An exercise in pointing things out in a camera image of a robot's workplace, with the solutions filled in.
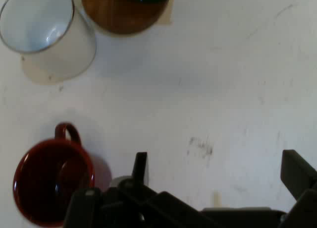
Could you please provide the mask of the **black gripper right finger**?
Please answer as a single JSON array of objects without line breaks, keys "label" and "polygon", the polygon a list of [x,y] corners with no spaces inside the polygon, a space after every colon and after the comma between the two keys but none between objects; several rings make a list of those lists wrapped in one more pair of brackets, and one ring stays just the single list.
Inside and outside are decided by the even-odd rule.
[{"label": "black gripper right finger", "polygon": [[281,228],[317,226],[317,171],[295,150],[284,150],[281,180],[296,200],[283,218]]}]

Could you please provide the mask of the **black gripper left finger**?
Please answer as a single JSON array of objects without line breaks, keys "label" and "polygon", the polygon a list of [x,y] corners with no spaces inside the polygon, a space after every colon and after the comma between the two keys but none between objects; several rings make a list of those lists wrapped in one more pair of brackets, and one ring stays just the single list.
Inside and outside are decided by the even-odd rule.
[{"label": "black gripper left finger", "polygon": [[167,192],[145,185],[147,153],[136,154],[131,176],[102,192],[77,190],[71,198],[65,228],[196,228],[198,211]]}]

